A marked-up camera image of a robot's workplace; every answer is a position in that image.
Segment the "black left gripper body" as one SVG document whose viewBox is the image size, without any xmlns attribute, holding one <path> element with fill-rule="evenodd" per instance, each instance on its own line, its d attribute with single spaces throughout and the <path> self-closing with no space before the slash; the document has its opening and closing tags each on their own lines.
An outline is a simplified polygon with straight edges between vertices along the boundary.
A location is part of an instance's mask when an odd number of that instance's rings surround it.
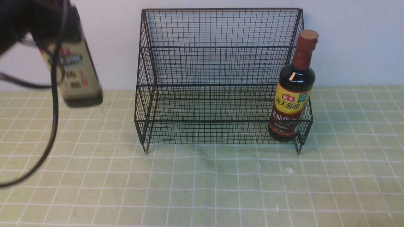
<svg viewBox="0 0 404 227">
<path fill-rule="evenodd" d="M 83 31 L 75 5 L 62 0 L 2 0 L 1 1 L 1 54 L 21 41 L 27 33 L 33 37 L 43 54 L 50 44 L 59 40 L 63 14 L 67 21 L 63 32 L 61 57 L 83 56 Z"/>
</svg>

